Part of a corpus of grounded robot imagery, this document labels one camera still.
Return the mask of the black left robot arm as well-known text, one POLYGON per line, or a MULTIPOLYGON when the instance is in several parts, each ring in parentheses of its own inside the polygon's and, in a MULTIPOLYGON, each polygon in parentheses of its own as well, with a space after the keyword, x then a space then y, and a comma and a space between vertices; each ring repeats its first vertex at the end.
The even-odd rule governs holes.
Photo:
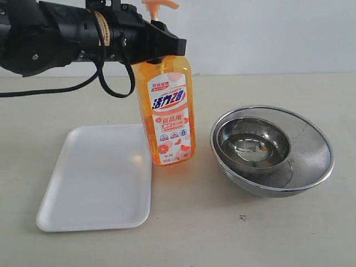
POLYGON ((101 57, 130 64, 184 56, 186 40, 162 22, 146 21, 134 5, 87 1, 85 7, 45 1, 1 2, 1 67, 29 77, 101 57))

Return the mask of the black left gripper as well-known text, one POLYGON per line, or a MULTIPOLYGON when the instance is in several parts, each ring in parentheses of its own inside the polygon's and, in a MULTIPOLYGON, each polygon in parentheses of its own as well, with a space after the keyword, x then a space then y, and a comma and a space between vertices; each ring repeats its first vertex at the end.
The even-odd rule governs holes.
POLYGON ((166 56, 184 56, 187 40, 172 34, 160 21, 148 22, 127 3, 112 3, 108 7, 107 22, 110 29, 110 45, 107 61, 129 63, 161 63, 166 56))

